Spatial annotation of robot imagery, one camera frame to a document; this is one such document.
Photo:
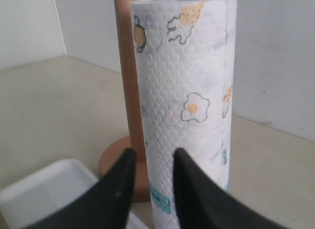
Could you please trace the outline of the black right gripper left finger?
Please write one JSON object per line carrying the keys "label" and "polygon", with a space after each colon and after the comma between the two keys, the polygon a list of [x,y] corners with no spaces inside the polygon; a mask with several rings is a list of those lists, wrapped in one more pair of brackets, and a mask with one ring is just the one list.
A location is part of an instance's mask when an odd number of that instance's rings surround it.
{"label": "black right gripper left finger", "polygon": [[126,148],[104,177],[61,210],[30,229],[124,229],[133,198],[136,152]]}

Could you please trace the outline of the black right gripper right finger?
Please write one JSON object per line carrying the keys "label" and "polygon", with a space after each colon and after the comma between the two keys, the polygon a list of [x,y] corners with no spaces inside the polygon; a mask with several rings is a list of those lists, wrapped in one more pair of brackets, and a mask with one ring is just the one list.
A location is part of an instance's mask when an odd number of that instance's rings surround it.
{"label": "black right gripper right finger", "polygon": [[215,183],[184,148],[173,154],[175,211],[182,229],[312,229],[315,167],[281,154],[241,152],[229,189]]}

